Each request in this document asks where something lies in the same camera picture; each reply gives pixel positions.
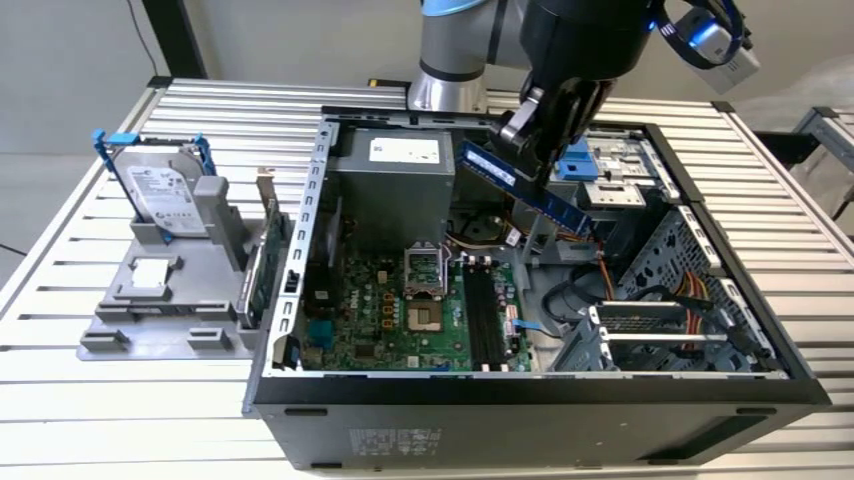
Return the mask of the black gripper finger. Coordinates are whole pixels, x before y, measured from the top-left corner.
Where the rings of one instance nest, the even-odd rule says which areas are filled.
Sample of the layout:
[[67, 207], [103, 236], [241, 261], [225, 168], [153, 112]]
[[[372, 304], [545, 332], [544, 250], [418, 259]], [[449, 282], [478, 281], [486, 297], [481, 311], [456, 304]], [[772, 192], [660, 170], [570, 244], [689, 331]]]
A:
[[521, 95], [518, 108], [505, 111], [489, 127], [489, 141], [496, 150], [517, 150], [534, 124], [542, 90], [529, 86]]
[[568, 79], [549, 90], [536, 111], [534, 158], [540, 163], [534, 184], [542, 187], [566, 144], [577, 142], [613, 89], [613, 80]]

